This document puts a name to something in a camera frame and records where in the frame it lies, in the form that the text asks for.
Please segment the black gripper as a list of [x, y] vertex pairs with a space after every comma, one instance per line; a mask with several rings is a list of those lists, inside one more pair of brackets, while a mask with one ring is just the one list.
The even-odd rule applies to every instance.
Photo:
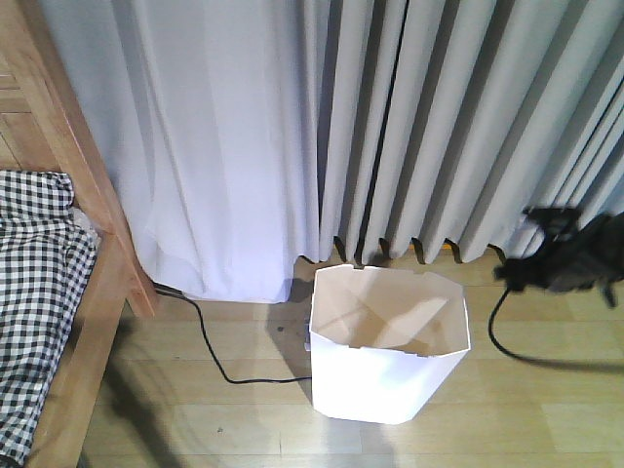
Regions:
[[547, 290], [549, 275], [554, 271], [550, 259], [538, 257], [507, 258], [493, 269], [495, 280], [503, 281], [508, 291], [521, 293], [528, 287]]

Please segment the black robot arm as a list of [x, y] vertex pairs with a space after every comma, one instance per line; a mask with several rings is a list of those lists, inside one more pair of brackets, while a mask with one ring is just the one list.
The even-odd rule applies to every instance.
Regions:
[[553, 293], [597, 287], [606, 305], [617, 305], [612, 285], [623, 280], [623, 214], [598, 214], [584, 227], [577, 208], [524, 209], [544, 238], [530, 256], [509, 257], [493, 270], [512, 292], [535, 286]]

